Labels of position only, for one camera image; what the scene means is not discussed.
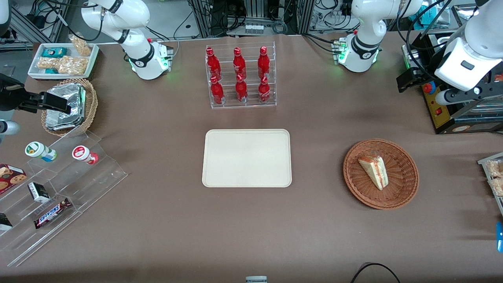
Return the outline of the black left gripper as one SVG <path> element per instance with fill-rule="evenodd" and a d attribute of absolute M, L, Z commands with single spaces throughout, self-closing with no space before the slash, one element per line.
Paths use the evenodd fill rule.
<path fill-rule="evenodd" d="M 404 93 L 410 88 L 435 82 L 435 77 L 428 72 L 420 59 L 408 59 L 408 70 L 399 75 L 396 78 L 396 81 L 398 85 L 398 92 Z"/>

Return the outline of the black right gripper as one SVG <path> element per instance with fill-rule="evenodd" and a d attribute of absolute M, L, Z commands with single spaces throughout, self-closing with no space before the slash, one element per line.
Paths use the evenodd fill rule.
<path fill-rule="evenodd" d="M 23 110 L 31 113 L 36 113 L 39 109 L 59 111 L 61 113 L 70 114 L 71 107 L 68 106 L 68 101 L 51 93 L 39 93 L 41 108 L 39 106 L 38 94 L 28 92 L 24 88 L 24 84 L 12 77 L 0 75 L 0 110 Z"/>

